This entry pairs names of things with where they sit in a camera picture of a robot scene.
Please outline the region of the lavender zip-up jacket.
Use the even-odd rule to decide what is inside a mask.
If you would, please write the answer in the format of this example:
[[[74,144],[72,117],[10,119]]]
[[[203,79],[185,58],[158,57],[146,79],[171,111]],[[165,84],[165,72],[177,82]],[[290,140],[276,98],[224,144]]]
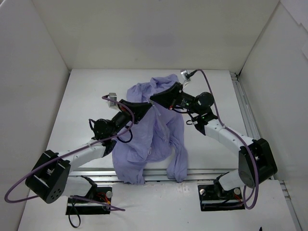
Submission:
[[[174,153],[167,166],[167,177],[182,182],[188,170],[183,116],[157,103],[152,107],[151,117],[133,125],[131,132],[118,138],[112,151],[116,175],[125,183],[144,184],[146,165],[161,162]]]

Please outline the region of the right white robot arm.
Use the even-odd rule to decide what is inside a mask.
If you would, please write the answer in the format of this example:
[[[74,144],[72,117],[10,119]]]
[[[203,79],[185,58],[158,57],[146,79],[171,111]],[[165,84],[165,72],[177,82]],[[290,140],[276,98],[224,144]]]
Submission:
[[[209,136],[238,155],[238,169],[215,180],[213,193],[218,198],[226,197],[231,189],[246,186],[254,188],[275,175],[278,171],[269,143],[260,138],[255,140],[220,123],[218,114],[211,106],[215,103],[209,92],[196,97],[183,91],[176,82],[171,88],[152,95],[150,100],[168,109],[186,109],[192,117],[192,124],[203,135]]]

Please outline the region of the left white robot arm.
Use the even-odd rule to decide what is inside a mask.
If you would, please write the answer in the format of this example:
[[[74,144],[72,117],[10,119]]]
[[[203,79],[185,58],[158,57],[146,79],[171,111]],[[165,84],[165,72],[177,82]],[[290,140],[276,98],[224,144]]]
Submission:
[[[111,153],[116,136],[131,132],[151,108],[150,103],[118,102],[119,112],[112,119],[89,120],[94,136],[74,151],[55,153],[46,150],[36,162],[34,173],[25,185],[48,204],[61,196],[79,196],[85,202],[96,197],[96,183],[87,177],[74,177],[71,172],[80,166]]]

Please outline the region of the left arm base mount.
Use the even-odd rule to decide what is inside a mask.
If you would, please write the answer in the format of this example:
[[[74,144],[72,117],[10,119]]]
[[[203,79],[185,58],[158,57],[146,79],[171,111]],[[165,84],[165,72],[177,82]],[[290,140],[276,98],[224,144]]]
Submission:
[[[106,196],[107,192],[112,192],[112,187],[98,188],[98,192],[92,197],[92,200],[103,202],[106,204],[111,203],[111,198]],[[68,198],[66,215],[109,215],[110,211],[104,205],[97,203],[87,202],[79,199]]]

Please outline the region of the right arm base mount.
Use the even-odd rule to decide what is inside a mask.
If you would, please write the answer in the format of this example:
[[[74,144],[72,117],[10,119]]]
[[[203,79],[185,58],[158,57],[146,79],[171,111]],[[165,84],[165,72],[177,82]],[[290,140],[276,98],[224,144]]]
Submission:
[[[198,185],[198,192],[200,209],[203,212],[245,210],[240,188],[218,194],[215,185]]]

